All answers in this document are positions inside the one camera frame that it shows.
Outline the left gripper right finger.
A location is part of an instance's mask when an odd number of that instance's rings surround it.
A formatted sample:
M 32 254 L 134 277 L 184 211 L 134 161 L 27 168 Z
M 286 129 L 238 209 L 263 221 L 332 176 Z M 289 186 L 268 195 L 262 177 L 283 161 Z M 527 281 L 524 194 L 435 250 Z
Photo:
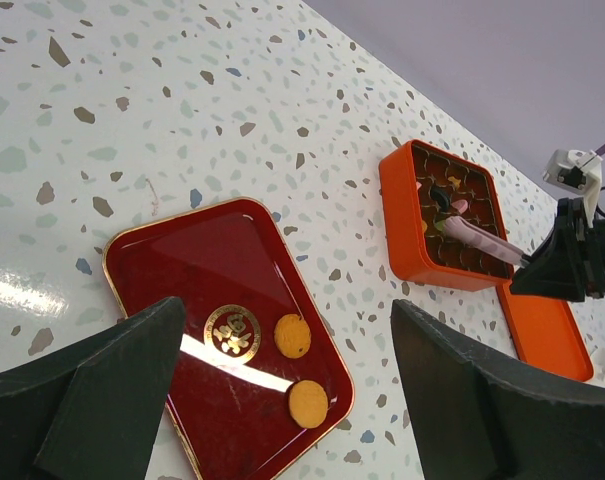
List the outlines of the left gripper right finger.
M 396 300 L 391 333 L 427 479 L 605 479 L 605 388 L 525 364 Z

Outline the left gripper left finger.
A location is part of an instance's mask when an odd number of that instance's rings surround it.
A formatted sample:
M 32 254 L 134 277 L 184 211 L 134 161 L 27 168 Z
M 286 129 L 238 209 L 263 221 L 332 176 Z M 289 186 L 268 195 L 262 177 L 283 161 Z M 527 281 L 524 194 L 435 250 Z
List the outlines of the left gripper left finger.
M 0 479 L 142 479 L 179 358 L 177 297 L 0 373 Z

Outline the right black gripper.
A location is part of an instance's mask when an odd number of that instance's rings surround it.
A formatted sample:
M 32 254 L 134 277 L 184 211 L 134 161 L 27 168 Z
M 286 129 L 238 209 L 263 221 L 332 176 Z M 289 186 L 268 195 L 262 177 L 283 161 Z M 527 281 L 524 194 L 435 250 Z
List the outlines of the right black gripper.
M 589 227 L 580 198 L 558 201 L 553 229 L 545 242 L 515 273 L 514 295 L 566 301 L 605 296 L 605 264 L 601 242 Z

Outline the orange flower cookie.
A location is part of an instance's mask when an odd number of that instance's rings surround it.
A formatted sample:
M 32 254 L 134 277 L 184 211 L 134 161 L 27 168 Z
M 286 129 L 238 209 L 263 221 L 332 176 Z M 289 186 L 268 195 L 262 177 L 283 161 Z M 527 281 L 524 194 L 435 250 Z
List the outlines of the orange flower cookie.
M 461 186 L 461 180 L 456 178 L 455 176 L 449 176 L 447 178 L 448 182 L 452 185 L 455 190 L 458 190 Z

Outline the black cookie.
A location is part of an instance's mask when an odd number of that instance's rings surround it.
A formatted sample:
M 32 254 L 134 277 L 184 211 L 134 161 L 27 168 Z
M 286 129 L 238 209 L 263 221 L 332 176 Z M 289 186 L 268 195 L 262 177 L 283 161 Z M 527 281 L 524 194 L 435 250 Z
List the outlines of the black cookie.
M 446 212 L 449 210 L 451 206 L 451 200 L 445 190 L 442 190 L 437 186 L 432 186 L 429 190 L 429 196 L 436 203 L 436 205 L 441 211 Z

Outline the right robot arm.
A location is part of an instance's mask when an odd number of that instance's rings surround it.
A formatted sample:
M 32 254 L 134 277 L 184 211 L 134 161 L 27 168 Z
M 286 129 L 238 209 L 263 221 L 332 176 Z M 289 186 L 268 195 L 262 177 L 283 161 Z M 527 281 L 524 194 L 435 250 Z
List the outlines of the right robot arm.
M 514 295 L 583 302 L 605 296 L 605 219 L 587 221 L 581 198 L 558 201 L 553 228 L 519 268 Z

